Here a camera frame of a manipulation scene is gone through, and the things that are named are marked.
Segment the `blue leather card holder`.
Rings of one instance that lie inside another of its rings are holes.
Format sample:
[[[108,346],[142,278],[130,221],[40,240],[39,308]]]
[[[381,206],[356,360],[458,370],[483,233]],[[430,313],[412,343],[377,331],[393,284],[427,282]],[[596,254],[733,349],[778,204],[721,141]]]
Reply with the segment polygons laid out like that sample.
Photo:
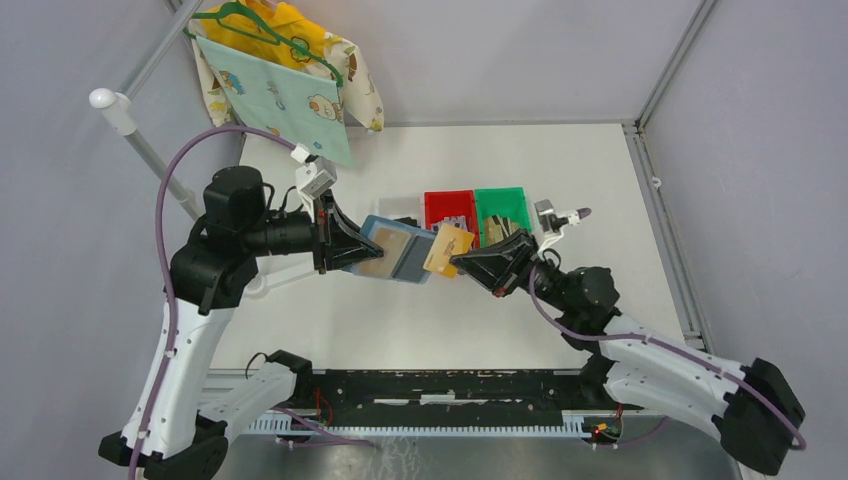
[[[423,284],[430,272],[423,264],[436,234],[399,221],[369,215],[361,233],[383,250],[381,258],[357,263],[348,272],[381,280]]]

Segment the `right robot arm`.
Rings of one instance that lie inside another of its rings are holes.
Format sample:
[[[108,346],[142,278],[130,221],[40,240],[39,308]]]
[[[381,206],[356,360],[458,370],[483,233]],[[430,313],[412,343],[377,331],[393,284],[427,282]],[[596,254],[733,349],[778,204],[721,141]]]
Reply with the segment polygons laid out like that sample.
[[[525,230],[450,263],[495,297],[527,292],[572,348],[589,352],[577,382],[585,405],[614,401],[658,412],[700,430],[766,476],[780,472],[789,452],[807,449],[800,432],[806,412],[775,364],[717,357],[640,324],[618,308],[609,268],[565,272]]]

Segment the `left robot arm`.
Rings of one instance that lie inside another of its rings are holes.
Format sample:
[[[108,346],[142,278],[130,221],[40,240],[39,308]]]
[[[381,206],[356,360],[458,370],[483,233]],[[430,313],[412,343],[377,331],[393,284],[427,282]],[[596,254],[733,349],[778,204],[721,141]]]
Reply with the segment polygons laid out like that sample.
[[[338,208],[332,194],[318,213],[271,208],[252,167],[218,171],[206,211],[166,264],[161,336],[135,412],[105,436],[98,453],[147,479],[210,479],[230,445],[273,407],[306,405],[314,394],[309,360],[285,351],[215,401],[201,395],[214,353],[258,275],[262,257],[310,254],[318,272],[380,258],[382,249]]]

